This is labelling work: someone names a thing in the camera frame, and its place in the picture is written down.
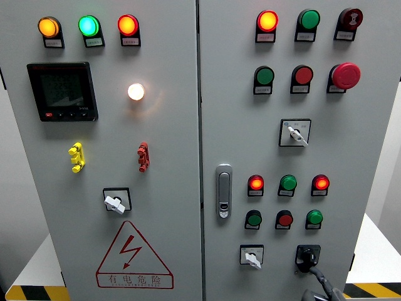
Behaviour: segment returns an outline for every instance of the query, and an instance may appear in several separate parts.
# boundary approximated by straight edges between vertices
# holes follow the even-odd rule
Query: red push button
[[[295,73],[295,80],[301,85],[309,83],[312,80],[312,78],[313,78],[312,69],[307,66],[302,66]]]
[[[350,62],[338,65],[331,75],[334,85],[344,90],[353,88],[360,78],[361,70],[356,64]]]
[[[347,8],[340,14],[340,22],[344,29],[356,30],[361,25],[363,14],[360,9]]]
[[[276,229],[277,230],[289,230],[294,218],[290,211],[281,210],[276,216]]]

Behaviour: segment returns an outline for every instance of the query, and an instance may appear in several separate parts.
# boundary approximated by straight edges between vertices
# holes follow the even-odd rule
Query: emergency stop button
[[[350,62],[334,66],[330,70],[327,93],[345,93],[357,85],[361,78],[359,67]]]

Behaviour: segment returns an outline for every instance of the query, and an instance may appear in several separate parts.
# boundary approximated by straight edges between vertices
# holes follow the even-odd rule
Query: yellow black hazard stripe
[[[6,294],[7,301],[20,300],[57,300],[70,301],[66,287],[37,287],[13,285]]]
[[[347,283],[344,296],[353,298],[400,298],[401,283]]]

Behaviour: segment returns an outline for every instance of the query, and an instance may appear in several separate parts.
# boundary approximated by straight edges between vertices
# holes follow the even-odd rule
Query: warning sign
[[[121,225],[96,279],[99,287],[174,288],[173,274],[130,221]]]

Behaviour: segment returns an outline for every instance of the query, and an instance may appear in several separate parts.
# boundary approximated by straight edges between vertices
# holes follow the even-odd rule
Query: gray metal panel
[[[100,20],[105,48],[84,47],[78,20],[86,14]],[[123,14],[139,20],[139,49],[120,46]],[[43,47],[43,16],[60,21],[64,50]],[[1,67],[71,299],[200,300],[195,1],[2,1],[0,37]],[[39,121],[26,64],[56,61],[90,63],[97,122]],[[127,95],[135,82],[146,89],[140,103]],[[150,168],[141,174],[144,140]],[[73,174],[68,149],[76,141],[86,166]],[[106,211],[105,187],[129,187],[132,211]],[[125,220],[174,274],[173,290],[98,288],[95,272]]]
[[[338,15],[349,7],[364,13],[354,42],[333,41]],[[314,43],[295,43],[299,13],[321,15]],[[258,14],[278,13],[274,44],[255,45]],[[206,297],[208,300],[300,300],[307,288],[322,292],[312,275],[295,274],[298,244],[321,245],[318,267],[342,289],[401,72],[399,1],[200,1],[202,134]],[[330,69],[352,61],[360,83],[343,95],[326,94]],[[291,72],[312,67],[311,93],[290,95]],[[254,96],[257,67],[274,70],[273,94]],[[312,120],[309,147],[278,147],[281,119]],[[230,164],[231,217],[216,215],[219,164]],[[326,174],[327,197],[311,198],[311,181]],[[260,174],[264,196],[248,198],[247,179]],[[279,180],[298,180],[293,198],[278,197]],[[259,231],[245,230],[251,210],[263,217]],[[276,214],[292,212],[289,231],[275,230]],[[322,229],[305,230],[309,210],[320,209]],[[262,270],[239,264],[239,245],[263,244]]]

